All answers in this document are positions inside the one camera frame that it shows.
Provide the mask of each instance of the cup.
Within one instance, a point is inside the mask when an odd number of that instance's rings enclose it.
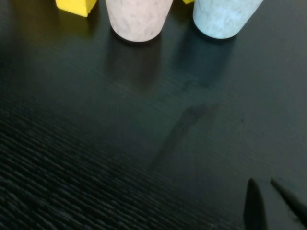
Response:
[[[146,42],[162,30],[173,0],[106,0],[113,30],[131,42]]]
[[[235,36],[263,0],[195,0],[193,20],[205,35],[226,39]]]

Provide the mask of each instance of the cup base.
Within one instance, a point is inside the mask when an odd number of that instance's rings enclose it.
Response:
[[[152,36],[151,38],[149,39],[143,39],[143,40],[138,40],[138,41],[132,41],[131,39],[129,39],[127,36],[124,36],[124,35],[120,35],[119,33],[116,32],[116,30],[113,28],[113,26],[111,25],[111,31],[121,40],[123,40],[124,42],[126,43],[148,43],[148,42],[151,42],[152,40],[155,40],[157,39],[157,37],[160,36],[161,34],[161,31],[157,34],[157,35],[154,35]]]

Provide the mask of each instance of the black table surface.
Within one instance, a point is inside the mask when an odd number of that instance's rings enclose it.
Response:
[[[1,229],[243,229],[250,177],[307,181],[307,1],[233,39],[175,0],[123,42],[50,0],[0,1]]]

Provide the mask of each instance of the dark table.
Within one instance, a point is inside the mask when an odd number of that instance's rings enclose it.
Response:
[[[307,1],[213,41],[175,0],[155,40],[0,1],[1,229],[243,229],[248,179],[307,180]]]

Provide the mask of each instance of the yellow block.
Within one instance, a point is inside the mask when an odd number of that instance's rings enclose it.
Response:
[[[56,0],[58,8],[87,17],[97,0]]]
[[[189,4],[189,3],[194,2],[194,0],[183,0],[183,2],[184,2],[185,4]]]

